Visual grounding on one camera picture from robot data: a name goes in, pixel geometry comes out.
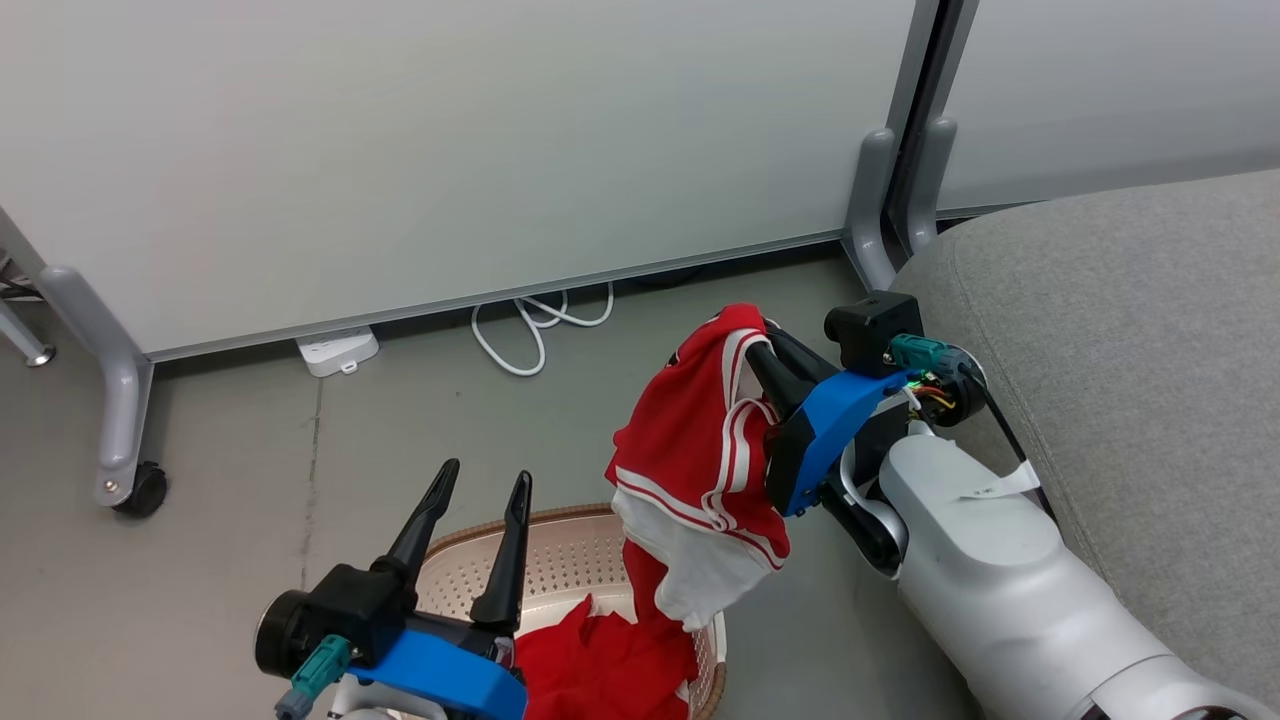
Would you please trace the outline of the grey partition leg with caster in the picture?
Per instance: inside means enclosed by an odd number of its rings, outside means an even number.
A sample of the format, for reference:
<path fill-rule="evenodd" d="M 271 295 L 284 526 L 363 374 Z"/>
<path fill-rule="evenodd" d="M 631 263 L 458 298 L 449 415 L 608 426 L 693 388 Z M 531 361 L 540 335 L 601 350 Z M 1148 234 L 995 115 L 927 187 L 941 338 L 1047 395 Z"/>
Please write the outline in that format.
<path fill-rule="evenodd" d="M 143 519 L 164 503 L 169 479 L 140 455 L 154 383 L 145 356 L 86 278 L 70 266 L 49 265 L 38 274 L 41 293 L 102 375 L 102 420 L 93 497 L 125 518 Z"/>

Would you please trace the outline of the grey metal table leg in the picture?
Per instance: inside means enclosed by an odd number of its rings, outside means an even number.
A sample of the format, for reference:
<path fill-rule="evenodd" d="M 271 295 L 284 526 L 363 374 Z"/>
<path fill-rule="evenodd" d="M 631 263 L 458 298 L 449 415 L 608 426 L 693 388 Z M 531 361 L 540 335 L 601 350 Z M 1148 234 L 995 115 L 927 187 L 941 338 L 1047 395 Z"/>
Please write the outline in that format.
<path fill-rule="evenodd" d="M 37 338 L 3 299 L 0 299 L 0 334 L 23 354 L 29 368 L 46 366 L 56 355 L 56 348 Z"/>

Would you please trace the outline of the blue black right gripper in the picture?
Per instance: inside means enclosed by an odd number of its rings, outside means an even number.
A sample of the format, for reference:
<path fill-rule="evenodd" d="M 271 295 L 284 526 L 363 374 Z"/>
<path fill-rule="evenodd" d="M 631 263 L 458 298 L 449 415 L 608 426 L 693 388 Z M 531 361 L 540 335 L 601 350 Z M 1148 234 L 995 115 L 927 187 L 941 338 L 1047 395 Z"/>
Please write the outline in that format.
<path fill-rule="evenodd" d="M 767 327 L 745 359 L 778 425 L 765 442 L 765 491 L 783 518 L 817 501 L 817 489 L 878 406 L 908 384 L 906 372 L 874 378 L 842 370 L 781 327 Z M 806 396 L 806 386 L 814 386 Z"/>

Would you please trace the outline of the white power strip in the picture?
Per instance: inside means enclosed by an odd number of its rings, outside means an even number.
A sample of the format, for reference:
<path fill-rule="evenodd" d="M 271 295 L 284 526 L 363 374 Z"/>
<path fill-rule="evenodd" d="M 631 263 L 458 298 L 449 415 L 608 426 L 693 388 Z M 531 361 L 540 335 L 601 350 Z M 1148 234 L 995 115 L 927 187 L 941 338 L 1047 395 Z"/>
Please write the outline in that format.
<path fill-rule="evenodd" d="M 380 343 L 369 325 L 307 334 L 294 340 L 312 377 L 352 374 L 361 363 L 378 355 Z"/>

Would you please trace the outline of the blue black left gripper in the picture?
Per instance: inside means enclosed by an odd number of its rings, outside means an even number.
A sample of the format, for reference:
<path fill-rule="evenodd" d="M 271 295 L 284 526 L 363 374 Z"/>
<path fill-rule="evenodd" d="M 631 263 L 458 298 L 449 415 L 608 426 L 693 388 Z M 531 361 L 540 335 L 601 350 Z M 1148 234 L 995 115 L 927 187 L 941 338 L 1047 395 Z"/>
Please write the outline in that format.
<path fill-rule="evenodd" d="M 419 574 L 447 514 L 461 461 L 444 461 L 372 571 L 397 580 L 416 603 Z M 470 620 L 416 614 L 375 667 L 349 667 L 349 720 L 524 720 L 529 691 L 516 667 L 515 633 L 524 601 L 532 475 L 521 471 L 502 516 L 503 533 L 485 591 Z"/>

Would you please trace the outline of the wide white partition panel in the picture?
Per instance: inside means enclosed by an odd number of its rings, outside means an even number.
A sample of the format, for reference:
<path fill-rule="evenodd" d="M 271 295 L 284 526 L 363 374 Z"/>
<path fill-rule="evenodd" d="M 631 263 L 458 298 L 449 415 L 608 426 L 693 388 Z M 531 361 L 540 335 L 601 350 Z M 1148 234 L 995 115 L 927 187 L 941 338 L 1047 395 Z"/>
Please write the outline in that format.
<path fill-rule="evenodd" d="M 838 236 L 918 0 L 0 0 L 0 210 L 156 359 Z"/>

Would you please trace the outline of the narrow white partition panel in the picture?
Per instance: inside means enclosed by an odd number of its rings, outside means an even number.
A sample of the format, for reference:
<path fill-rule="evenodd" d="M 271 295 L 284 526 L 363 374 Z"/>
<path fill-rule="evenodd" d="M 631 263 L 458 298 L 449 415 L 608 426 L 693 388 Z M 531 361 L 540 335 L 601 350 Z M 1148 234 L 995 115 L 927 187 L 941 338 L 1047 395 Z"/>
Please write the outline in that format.
<path fill-rule="evenodd" d="M 1280 0 L 979 0 L 938 210 L 1280 168 Z"/>

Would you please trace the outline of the grey fabric sofa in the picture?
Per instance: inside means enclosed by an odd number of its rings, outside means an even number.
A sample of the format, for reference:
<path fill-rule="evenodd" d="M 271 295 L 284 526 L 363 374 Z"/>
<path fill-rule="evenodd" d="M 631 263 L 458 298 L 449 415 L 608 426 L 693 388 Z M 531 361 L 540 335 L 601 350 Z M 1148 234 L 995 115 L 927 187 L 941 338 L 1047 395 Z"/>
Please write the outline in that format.
<path fill-rule="evenodd" d="M 1280 169 L 980 217 L 892 287 L 980 363 L 1068 547 L 1280 714 Z"/>

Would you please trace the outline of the red white striped sports garment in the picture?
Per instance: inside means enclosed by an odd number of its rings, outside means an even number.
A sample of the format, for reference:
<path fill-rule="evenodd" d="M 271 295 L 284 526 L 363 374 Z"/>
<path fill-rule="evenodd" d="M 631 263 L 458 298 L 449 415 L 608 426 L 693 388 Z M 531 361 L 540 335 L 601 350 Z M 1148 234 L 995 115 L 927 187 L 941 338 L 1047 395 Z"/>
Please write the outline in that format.
<path fill-rule="evenodd" d="M 623 527 L 634 620 L 577 602 L 517 639 L 525 720 L 689 720 L 696 635 L 780 571 L 790 541 L 765 492 L 778 421 L 748 352 L 767 322 L 731 304 L 700 324 L 646 384 L 605 469 Z"/>

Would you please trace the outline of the cream perforated laundry basket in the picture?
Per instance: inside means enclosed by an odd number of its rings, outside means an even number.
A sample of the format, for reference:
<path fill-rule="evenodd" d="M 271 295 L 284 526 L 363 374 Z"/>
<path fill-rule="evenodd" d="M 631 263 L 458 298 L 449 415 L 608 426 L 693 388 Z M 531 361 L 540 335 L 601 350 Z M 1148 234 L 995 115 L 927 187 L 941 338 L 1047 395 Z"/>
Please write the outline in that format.
<path fill-rule="evenodd" d="M 417 583 L 417 611 L 466 620 L 484 591 L 503 521 L 457 530 L 430 543 Z M 557 624 L 586 596 L 594 611 L 632 620 L 634 589 L 623 561 L 623 523 L 608 503 L 530 516 L 521 633 Z M 698 678 L 686 685 L 687 720 L 713 720 L 727 684 L 728 638 L 722 612 L 695 632 Z"/>

